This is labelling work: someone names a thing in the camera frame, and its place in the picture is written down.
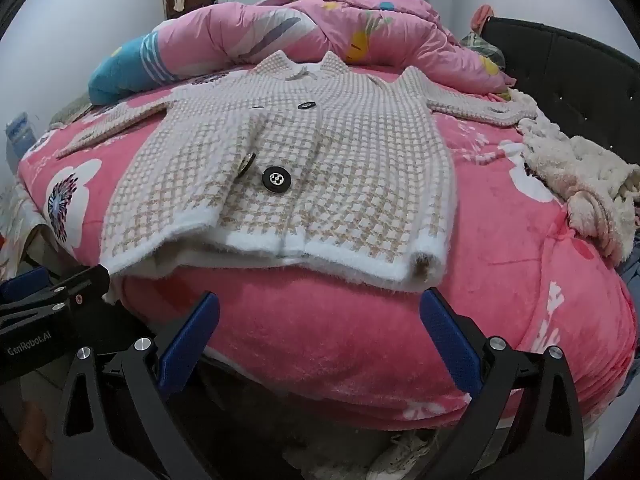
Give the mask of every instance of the black headboard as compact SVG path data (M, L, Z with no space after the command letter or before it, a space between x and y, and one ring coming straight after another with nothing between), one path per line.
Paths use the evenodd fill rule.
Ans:
M640 164L640 64L610 46L540 23L490 18L482 37L500 48L516 88L568 136Z

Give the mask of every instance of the white sneaker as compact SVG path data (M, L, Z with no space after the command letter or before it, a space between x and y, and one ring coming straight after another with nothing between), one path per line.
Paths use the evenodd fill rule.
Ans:
M369 467L367 480L400 480L411 471L421 456L430 452L435 443L433 438L427 442L415 436L415 431L405 431L391 439L394 446L383 452Z

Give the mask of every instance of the metal bolt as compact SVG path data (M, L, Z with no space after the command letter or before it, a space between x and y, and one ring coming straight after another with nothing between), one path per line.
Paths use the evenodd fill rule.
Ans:
M148 337L141 337L135 342L135 344L133 345L133 348L142 352L143 350L146 350L150 346L151 346L151 339L149 339Z
M507 343L501 337L492 337L489 339L489 346L494 350L501 351L507 348Z
M87 346L83 346L78 350L76 355L78 356L78 359L87 359L91 355L91 349Z
M564 355L564 353L562 353L562 350L559 349L557 346L550 346L549 355L551 355L553 359L562 359L562 356Z

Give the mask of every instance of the button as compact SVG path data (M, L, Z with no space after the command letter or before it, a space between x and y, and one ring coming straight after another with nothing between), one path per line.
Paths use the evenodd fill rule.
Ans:
M280 166L271 166L264 170L262 183L272 193L284 193L291 186L291 175Z
M254 163L254 160L255 153L247 153L240 163L240 170L238 171L238 176L236 176L236 178L240 178L241 176L243 176L249 170L249 167Z

